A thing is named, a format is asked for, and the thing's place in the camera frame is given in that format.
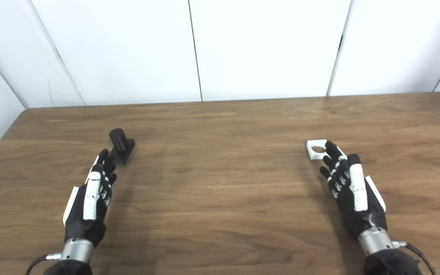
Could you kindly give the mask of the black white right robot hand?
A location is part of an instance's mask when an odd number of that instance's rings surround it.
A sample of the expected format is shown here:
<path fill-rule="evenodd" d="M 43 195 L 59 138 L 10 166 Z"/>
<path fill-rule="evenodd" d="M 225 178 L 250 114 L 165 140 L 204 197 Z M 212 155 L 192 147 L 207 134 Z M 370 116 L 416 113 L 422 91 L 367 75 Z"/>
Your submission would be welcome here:
<path fill-rule="evenodd" d="M 335 199 L 346 232 L 353 238 L 373 227 L 388 229 L 386 204 L 359 155 L 346 155 L 335 143 L 325 142 L 324 166 L 319 171 Z"/>

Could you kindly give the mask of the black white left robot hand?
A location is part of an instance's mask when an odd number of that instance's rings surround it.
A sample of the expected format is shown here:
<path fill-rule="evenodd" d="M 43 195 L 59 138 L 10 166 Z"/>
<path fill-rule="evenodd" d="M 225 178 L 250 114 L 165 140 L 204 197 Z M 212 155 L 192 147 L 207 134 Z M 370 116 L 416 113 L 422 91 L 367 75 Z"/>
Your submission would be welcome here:
<path fill-rule="evenodd" d="M 108 149 L 94 160 L 84 184 L 72 188 L 63 214 L 64 241 L 86 239 L 97 247 L 105 236 L 105 216 L 112 200 L 112 186 L 117 180 L 116 164 Z"/>

